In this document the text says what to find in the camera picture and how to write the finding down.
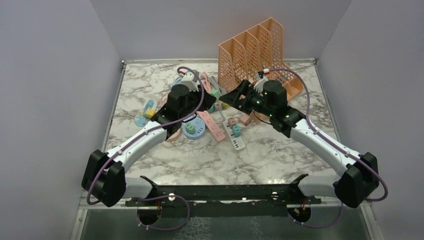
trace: screw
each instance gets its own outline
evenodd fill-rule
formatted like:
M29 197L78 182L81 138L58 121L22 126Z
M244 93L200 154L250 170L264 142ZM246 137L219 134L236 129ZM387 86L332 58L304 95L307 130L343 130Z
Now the screw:
M278 194L277 194L276 191L273 191L271 196L272 196L272 199L274 199L274 200L277 200L277 198L278 198Z

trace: round power strip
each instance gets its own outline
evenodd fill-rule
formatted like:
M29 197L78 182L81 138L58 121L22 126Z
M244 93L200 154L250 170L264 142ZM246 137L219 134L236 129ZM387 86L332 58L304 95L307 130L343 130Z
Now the round power strip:
M186 124L188 123L192 124L195 128L195 132L193 134L189 133L186 130ZM191 140L197 140L203 137L203 135L205 135L206 133L205 122L198 116L189 122L184 122L181 128L182 128L182 132L184 133L184 136L186 136L188 139L191 139Z
M181 136L181 128L179 128L174 134L172 134L166 141L173 142Z

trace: pink power strip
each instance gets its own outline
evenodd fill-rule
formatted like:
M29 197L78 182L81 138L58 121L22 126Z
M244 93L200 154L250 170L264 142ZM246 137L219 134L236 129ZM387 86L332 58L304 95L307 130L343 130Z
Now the pink power strip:
M226 138L224 131L218 126L208 111L198 111L197 115L203 120L203 122L206 124L206 127L209 129L218 143L224 141Z

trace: yellow plug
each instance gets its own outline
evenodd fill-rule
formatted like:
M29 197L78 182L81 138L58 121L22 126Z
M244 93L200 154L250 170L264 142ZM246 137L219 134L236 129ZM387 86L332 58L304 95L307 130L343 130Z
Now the yellow plug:
M221 103L221 107L223 110L227 109L230 107L230 105L226 104L225 102Z
M147 111L144 114L144 116L147 119L151 119L153 117L153 115L155 115L155 110L153 110L153 109L147 109Z

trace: green plug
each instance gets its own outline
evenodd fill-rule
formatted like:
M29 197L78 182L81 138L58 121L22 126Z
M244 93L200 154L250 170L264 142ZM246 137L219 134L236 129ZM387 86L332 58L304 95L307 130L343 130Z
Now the green plug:
M185 130L187 130L189 134L194 134L196 132L195 126L190 122L185 125Z

